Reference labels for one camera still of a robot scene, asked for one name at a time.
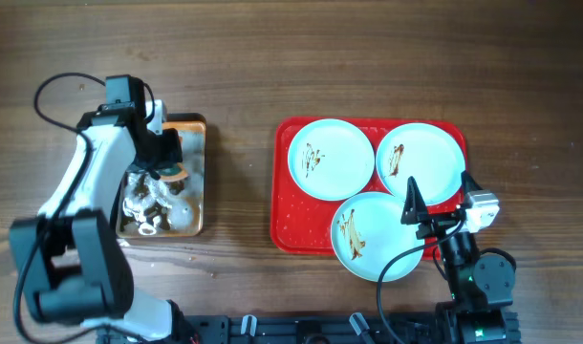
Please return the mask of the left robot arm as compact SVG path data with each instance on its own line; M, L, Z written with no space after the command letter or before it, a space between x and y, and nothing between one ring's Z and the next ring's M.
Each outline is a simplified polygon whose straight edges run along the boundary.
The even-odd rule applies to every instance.
M151 88L130 75L101 80L106 99L77 125L75 155L53 196L31 219L11 224L18 277L12 301L18 334L30 343L21 315L39 324L83 326L105 342L197 343L178 305L135 289L132 270L109 224L127 171L158 180L183 154L174 129L154 121Z

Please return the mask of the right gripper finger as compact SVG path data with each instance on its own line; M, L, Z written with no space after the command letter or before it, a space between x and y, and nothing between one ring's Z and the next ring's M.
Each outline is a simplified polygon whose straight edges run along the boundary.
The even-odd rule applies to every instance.
M461 173L461 180L464 194L463 205L470 205L473 197L483 194L483 189L476 183L467 170Z
M416 225L430 219L427 206L414 177L407 180L407 192L400 222L403 225Z

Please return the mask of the orange green scrub sponge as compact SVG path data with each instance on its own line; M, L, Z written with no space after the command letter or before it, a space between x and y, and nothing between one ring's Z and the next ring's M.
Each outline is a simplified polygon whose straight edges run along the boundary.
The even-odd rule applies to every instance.
M188 177L187 170L180 162L167 168L159 169L157 173L159 174L160 179L166 183L174 183Z

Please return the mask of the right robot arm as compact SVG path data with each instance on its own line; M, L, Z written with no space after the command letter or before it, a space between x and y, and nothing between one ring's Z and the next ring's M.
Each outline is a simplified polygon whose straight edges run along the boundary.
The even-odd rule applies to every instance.
M417 225L418 238L436 240L451 300L439 303L431 315L413 316L405 331L417 343L519 343L518 315L507 310L516 261L501 249L478 248L475 239L493 223L499 200L466 171L461 182L463 201L451 212L431 214L416 180L408 179L400 222Z

